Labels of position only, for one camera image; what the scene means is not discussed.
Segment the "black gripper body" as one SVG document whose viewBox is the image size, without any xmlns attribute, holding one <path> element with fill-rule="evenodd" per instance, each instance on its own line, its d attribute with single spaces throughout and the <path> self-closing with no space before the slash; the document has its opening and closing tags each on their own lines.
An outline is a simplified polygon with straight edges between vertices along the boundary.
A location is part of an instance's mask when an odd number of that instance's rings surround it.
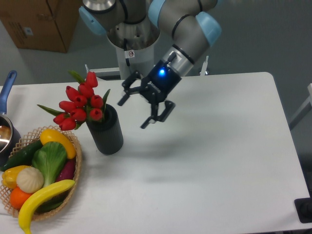
<svg viewBox="0 0 312 234">
<path fill-rule="evenodd" d="M 163 102 L 181 81 L 181 77 L 166 62 L 160 60 L 149 74 L 141 80 L 139 94 L 151 106 Z"/>
</svg>

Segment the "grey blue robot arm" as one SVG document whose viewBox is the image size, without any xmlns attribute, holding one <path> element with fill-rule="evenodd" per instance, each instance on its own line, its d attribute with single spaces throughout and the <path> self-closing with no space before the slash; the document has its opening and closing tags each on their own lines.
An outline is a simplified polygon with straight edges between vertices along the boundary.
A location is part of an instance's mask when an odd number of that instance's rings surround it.
<svg viewBox="0 0 312 234">
<path fill-rule="evenodd" d="M 115 47 L 124 95 L 143 96 L 151 114 L 146 128 L 164 122 L 175 104 L 167 100 L 175 88 L 221 34 L 208 14 L 216 0 L 85 0 L 79 14 L 96 35 L 106 35 Z"/>
</svg>

